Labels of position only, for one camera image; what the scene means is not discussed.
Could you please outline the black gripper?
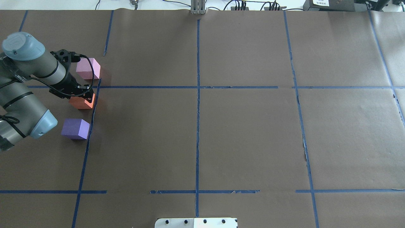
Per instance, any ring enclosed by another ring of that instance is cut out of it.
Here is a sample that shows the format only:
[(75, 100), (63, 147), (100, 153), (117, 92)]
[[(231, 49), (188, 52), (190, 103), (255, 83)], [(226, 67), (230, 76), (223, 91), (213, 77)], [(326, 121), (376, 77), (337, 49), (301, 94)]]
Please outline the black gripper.
[(93, 99), (94, 91), (92, 86), (94, 85), (94, 79), (91, 84), (81, 85), (73, 76), (67, 76), (61, 82), (51, 85), (49, 92), (59, 98), (81, 97), (84, 99)]

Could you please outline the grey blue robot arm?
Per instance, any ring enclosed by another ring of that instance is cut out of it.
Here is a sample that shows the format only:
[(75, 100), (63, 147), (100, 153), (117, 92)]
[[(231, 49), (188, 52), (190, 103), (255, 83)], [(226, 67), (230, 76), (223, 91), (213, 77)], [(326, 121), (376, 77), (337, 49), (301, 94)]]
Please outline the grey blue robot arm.
[(7, 151), (30, 136), (38, 139), (57, 125), (57, 119), (25, 85), (38, 81), (59, 98), (93, 100), (93, 83), (81, 85), (70, 73), (72, 63), (82, 58), (65, 49), (47, 51), (27, 32), (14, 32), (2, 42), (0, 105), (5, 111), (0, 122), (1, 151)]

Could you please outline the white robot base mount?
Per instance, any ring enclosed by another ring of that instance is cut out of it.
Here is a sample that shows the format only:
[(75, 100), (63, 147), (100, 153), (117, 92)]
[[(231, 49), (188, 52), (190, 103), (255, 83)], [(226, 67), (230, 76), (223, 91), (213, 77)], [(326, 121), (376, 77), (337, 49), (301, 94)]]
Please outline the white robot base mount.
[(237, 228), (237, 218), (160, 218), (155, 228)]

